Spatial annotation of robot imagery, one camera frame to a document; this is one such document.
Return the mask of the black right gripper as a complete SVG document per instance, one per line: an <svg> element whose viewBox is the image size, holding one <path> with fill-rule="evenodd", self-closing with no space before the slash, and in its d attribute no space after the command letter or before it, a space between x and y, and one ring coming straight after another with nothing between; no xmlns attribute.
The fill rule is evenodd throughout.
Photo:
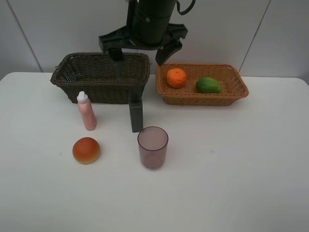
<svg viewBox="0 0 309 232"><path fill-rule="evenodd" d="M184 39L188 29L183 24L169 22L174 8L180 15L188 13L188 10L180 11L177 0L130 0L126 25L99 36L102 52L110 51L117 78L122 76L123 48L157 50L155 60L159 66L182 49L178 39Z"/></svg>

